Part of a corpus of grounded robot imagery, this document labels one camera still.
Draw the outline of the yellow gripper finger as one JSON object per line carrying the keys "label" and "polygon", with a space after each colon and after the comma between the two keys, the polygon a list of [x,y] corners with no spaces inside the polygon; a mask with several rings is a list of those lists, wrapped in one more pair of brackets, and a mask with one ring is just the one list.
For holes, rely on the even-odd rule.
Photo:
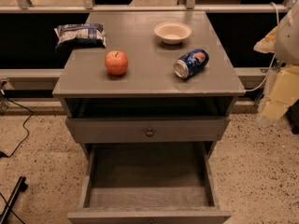
{"label": "yellow gripper finger", "polygon": [[299,66],[287,65],[278,73],[270,72],[258,107],[258,124],[272,125],[280,120],[298,100]]}
{"label": "yellow gripper finger", "polygon": [[264,38],[254,45],[253,49],[260,53],[274,53],[277,29],[277,27],[273,28]]}

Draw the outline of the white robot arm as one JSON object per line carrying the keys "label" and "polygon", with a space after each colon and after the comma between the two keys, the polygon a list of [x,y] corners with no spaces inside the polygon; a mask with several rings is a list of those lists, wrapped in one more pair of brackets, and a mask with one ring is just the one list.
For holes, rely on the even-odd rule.
{"label": "white robot arm", "polygon": [[265,81],[258,122],[268,126],[281,119],[299,100],[299,1],[253,49],[273,53],[279,62],[286,64],[280,71],[271,72]]}

